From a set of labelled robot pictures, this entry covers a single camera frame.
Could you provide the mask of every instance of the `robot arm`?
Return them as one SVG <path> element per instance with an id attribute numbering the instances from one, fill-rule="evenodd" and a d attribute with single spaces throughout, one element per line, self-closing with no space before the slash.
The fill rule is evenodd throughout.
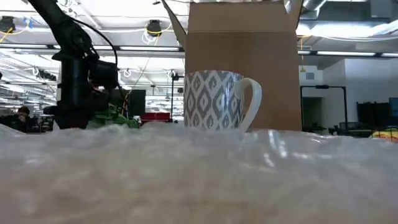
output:
<path id="1" fill-rule="evenodd" d="M 50 26 L 61 50 L 52 58 L 61 61 L 57 105 L 44 109 L 55 116 L 60 129 L 86 128 L 96 111 L 106 110 L 107 97 L 95 93 L 91 83 L 111 90 L 118 86 L 115 63 L 99 60 L 90 36 L 67 16 L 56 0 L 28 0 Z"/>

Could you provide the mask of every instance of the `mug handle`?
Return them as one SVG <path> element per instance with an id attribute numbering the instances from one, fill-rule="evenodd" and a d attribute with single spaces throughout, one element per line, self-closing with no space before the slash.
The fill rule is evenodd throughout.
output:
<path id="1" fill-rule="evenodd" d="M 244 132 L 248 130 L 250 124 L 253 122 L 259 110 L 262 100 L 262 89 L 260 84 L 251 78 L 243 78 L 242 80 L 238 81 L 235 84 L 236 87 L 235 94 L 238 98 L 243 96 L 244 90 L 248 88 L 250 85 L 252 86 L 253 90 L 250 106 L 242 123 L 239 125 L 239 129 Z"/>

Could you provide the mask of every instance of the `green object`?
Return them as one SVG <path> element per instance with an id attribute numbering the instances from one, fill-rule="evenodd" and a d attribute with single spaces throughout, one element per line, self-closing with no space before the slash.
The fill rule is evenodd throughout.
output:
<path id="1" fill-rule="evenodd" d="M 127 118 L 120 114 L 116 106 L 109 104 L 108 110 L 100 111 L 95 114 L 94 119 L 88 123 L 87 128 L 100 128 L 110 124 L 127 125 L 129 128 L 140 127 L 137 120 L 127 120 Z"/>

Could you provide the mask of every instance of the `cardboard box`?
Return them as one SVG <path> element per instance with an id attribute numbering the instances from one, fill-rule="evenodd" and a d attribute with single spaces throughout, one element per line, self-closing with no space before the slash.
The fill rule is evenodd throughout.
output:
<path id="1" fill-rule="evenodd" d="M 185 72 L 229 70 L 262 86 L 252 129 L 301 130 L 297 28 L 303 0 L 191 3 L 188 34 L 162 0 L 185 49 Z M 248 107 L 251 90 L 245 93 Z"/>

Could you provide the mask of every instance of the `mug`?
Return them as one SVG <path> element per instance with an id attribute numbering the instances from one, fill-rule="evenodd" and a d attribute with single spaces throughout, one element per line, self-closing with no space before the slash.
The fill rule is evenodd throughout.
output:
<path id="1" fill-rule="evenodd" d="M 250 85 L 251 104 L 243 119 L 243 93 Z M 184 87 L 184 125 L 209 130 L 238 128 L 247 131 L 262 99 L 258 82 L 228 71 L 185 74 Z"/>

